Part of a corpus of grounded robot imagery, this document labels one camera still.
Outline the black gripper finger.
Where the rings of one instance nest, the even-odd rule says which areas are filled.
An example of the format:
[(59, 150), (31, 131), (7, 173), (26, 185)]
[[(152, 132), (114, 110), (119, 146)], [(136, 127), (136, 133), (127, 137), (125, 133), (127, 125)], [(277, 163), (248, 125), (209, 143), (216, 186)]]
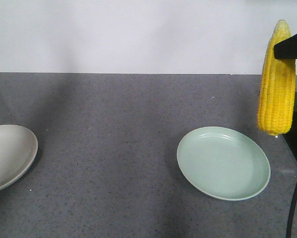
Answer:
[(278, 60), (297, 60), (297, 34), (274, 46), (274, 57)]

